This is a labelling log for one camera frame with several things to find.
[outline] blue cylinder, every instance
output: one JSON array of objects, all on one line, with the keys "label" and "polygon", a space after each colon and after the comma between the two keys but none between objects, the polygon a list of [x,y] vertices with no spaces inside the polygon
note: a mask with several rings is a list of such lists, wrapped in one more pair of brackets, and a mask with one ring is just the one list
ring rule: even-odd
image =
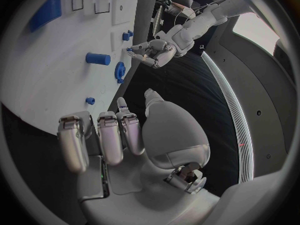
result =
[{"label": "blue cylinder", "polygon": [[109,65],[111,63],[111,56],[89,52],[85,56],[85,61],[89,64]]},{"label": "blue cylinder", "polygon": [[87,97],[85,99],[85,101],[89,104],[89,105],[94,105],[95,104],[95,98],[93,97]]}]

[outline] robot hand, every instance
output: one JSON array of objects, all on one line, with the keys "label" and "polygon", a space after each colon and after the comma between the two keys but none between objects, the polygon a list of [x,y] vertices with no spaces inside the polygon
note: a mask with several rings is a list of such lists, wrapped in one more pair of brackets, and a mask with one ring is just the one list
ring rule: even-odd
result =
[{"label": "robot hand", "polygon": [[[227,18],[250,12],[252,10],[244,0],[225,0],[220,4],[209,4],[200,15],[183,25],[175,25],[167,34],[158,32],[155,35],[158,39],[127,48],[127,53],[152,68],[161,68],[173,57],[184,56],[194,46],[194,40],[202,37],[210,27],[225,23]],[[141,49],[146,49],[144,54],[134,53]]]},{"label": "robot hand", "polygon": [[[134,51],[145,49],[144,54],[136,54]],[[143,64],[154,69],[161,68],[167,64],[175,55],[176,47],[162,39],[154,39],[150,42],[143,42],[127,48],[127,53],[133,59],[136,59]]]}]

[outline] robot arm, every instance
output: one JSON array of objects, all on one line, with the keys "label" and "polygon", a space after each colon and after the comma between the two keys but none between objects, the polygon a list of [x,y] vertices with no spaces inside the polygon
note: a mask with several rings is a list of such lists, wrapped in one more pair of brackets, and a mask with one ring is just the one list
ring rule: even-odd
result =
[{"label": "robot arm", "polygon": [[[210,27],[227,21],[227,18],[250,13],[252,10],[244,0],[225,0],[220,4],[211,4],[203,13],[185,22],[175,25],[167,34],[158,32],[150,42],[144,42],[127,49],[128,55],[150,67],[161,68],[174,56],[184,56],[193,46],[194,40],[202,37]],[[134,51],[146,49],[143,55]]]}]

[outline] white board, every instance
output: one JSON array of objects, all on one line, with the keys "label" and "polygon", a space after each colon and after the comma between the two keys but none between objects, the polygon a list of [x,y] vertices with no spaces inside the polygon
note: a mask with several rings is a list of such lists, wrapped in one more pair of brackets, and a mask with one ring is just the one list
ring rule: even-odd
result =
[{"label": "white board", "polygon": [[[110,11],[95,14],[99,1],[83,0],[83,9],[72,11],[71,0],[61,0],[61,17],[33,33],[24,27],[9,54],[1,90],[3,104],[23,121],[56,135],[60,117],[87,110],[96,123],[99,113],[109,108],[120,86],[115,79],[117,63],[124,62],[126,74],[131,67],[124,49],[132,46],[133,38],[117,38],[133,31],[138,0],[131,0],[134,5],[127,11],[132,19],[118,25],[113,25],[116,1],[106,0]],[[110,65],[86,63],[87,53],[110,55]],[[85,102],[89,97],[95,98],[94,105]]]}]

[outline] blue gear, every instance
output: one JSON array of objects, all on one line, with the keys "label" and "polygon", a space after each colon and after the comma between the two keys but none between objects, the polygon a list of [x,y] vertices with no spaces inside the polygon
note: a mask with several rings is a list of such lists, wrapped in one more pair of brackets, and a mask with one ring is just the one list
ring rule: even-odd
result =
[{"label": "blue gear", "polygon": [[114,70],[114,77],[118,80],[118,83],[121,83],[119,81],[122,81],[122,77],[125,75],[126,67],[124,66],[124,63],[119,61],[117,65],[115,66]]}]

